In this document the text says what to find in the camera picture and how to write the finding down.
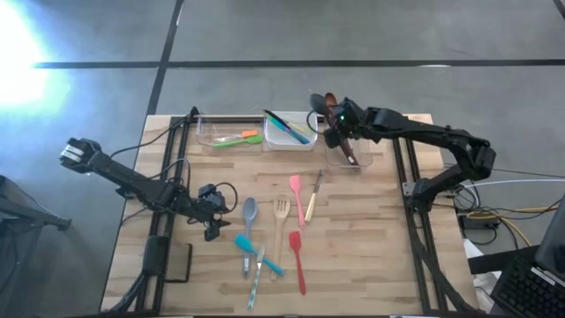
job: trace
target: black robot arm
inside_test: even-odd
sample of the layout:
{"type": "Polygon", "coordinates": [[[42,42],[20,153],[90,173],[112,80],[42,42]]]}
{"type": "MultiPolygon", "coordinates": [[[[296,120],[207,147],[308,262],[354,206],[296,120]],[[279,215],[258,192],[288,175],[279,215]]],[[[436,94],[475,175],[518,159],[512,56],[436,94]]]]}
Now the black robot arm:
{"type": "Polygon", "coordinates": [[[348,98],[333,112],[335,121],[329,123],[330,128],[324,132],[330,148],[338,146],[343,138],[369,139],[376,143],[383,138],[407,138],[446,148],[454,155],[456,165],[434,178],[421,178],[407,189],[409,203],[417,212],[430,211],[438,193],[465,180],[488,178],[493,169],[496,153],[490,148],[490,142],[465,130],[420,123],[389,109],[370,107],[363,110],[348,98]]]}
{"type": "Polygon", "coordinates": [[[214,185],[202,186],[198,198],[192,198],[188,189],[178,182],[148,178],[112,160],[96,141],[69,139],[60,161],[65,168],[78,173],[94,172],[119,185],[118,194],[126,199],[138,198],[154,212],[179,214],[206,223],[206,241],[217,238],[220,227],[230,224],[214,217],[229,211],[222,193],[214,185]]]}

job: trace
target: black floor stripe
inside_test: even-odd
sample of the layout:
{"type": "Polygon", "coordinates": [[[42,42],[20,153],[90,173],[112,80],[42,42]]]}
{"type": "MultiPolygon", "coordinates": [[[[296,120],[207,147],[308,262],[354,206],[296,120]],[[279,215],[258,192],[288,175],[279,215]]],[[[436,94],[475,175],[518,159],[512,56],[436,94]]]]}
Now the black floor stripe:
{"type": "Polygon", "coordinates": [[[159,62],[43,62],[32,65],[36,69],[131,69],[157,68],[159,62]]]}
{"type": "Polygon", "coordinates": [[[165,41],[165,46],[162,49],[159,69],[157,70],[153,90],[151,91],[151,97],[149,98],[149,104],[147,105],[147,115],[154,115],[157,111],[157,104],[159,103],[159,97],[161,96],[162,84],[165,81],[170,53],[173,50],[175,35],[177,34],[178,20],[180,19],[180,14],[183,10],[184,4],[185,0],[177,0],[177,3],[175,4],[173,16],[170,20],[169,32],[167,33],[167,40],[165,41]]]}
{"type": "Polygon", "coordinates": [[[561,16],[565,19],[565,5],[561,0],[554,0],[554,4],[557,7],[557,11],[561,14],[561,16]]]}
{"type": "Polygon", "coordinates": [[[483,60],[278,60],[278,61],[176,61],[169,68],[321,68],[321,67],[502,67],[564,66],[565,59],[483,60]]]}

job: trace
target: keyboard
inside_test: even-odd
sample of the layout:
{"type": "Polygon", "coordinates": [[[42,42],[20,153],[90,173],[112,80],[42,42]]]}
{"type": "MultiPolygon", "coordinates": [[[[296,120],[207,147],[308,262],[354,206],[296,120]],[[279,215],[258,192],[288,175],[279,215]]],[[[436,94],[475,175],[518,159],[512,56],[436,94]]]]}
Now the keyboard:
{"type": "Polygon", "coordinates": [[[519,317],[565,318],[565,288],[519,258],[502,271],[491,298],[519,317]]]}

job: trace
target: spatula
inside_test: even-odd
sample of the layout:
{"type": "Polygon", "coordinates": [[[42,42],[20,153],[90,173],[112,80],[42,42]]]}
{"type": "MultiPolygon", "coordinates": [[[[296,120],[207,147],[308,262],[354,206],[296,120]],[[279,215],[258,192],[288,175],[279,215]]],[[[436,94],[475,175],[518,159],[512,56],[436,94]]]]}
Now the spatula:
{"type": "Polygon", "coordinates": [[[302,203],[300,202],[300,176],[294,175],[290,176],[290,189],[294,192],[294,195],[297,198],[297,206],[298,206],[298,220],[300,220],[300,227],[302,229],[305,228],[304,223],[304,211],[302,210],[302,203]]]}
{"type": "Polygon", "coordinates": [[[302,274],[302,265],[300,264],[300,246],[302,243],[300,242],[300,232],[293,231],[289,235],[290,241],[290,248],[294,251],[294,254],[297,256],[297,272],[298,272],[298,285],[300,286],[300,293],[306,295],[306,283],[304,281],[304,274],[302,274]]]}
{"type": "MultiPolygon", "coordinates": [[[[234,243],[236,243],[237,247],[241,248],[246,252],[255,255],[258,254],[257,250],[253,248],[253,244],[251,244],[251,241],[241,233],[236,235],[236,239],[234,240],[234,243]]],[[[284,270],[276,266],[276,264],[274,264],[270,260],[268,260],[267,257],[263,258],[263,262],[267,264],[267,266],[269,266],[278,276],[284,276],[284,270]]]]}
{"type": "Polygon", "coordinates": [[[223,147],[237,146],[237,145],[240,145],[242,143],[256,144],[256,143],[261,143],[261,142],[263,142],[263,135],[258,134],[256,136],[243,138],[242,140],[220,142],[220,143],[214,144],[212,147],[223,148],[223,147]]]}
{"type": "MultiPolygon", "coordinates": [[[[257,201],[254,198],[245,199],[242,216],[245,221],[245,236],[251,240],[251,225],[257,216],[257,201]]],[[[249,276],[249,253],[244,252],[244,278],[247,276],[249,276]]]]}
{"type": "MultiPolygon", "coordinates": [[[[273,214],[275,215],[275,250],[273,251],[273,261],[279,263],[281,259],[281,241],[283,239],[283,225],[286,216],[290,211],[290,198],[287,195],[279,195],[273,201],[273,214]]],[[[276,280],[275,272],[271,273],[271,280],[276,280]]]]}

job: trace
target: red spatula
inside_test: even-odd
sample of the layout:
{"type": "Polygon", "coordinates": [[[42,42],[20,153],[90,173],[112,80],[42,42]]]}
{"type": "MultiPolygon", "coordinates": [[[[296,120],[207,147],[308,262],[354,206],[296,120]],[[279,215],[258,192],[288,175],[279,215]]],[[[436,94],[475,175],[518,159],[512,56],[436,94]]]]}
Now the red spatula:
{"type": "Polygon", "coordinates": [[[300,293],[306,295],[306,284],[304,282],[304,275],[302,274],[302,265],[300,265],[300,232],[293,231],[289,235],[290,248],[294,251],[297,256],[297,271],[298,271],[298,284],[300,285],[300,293]]]}

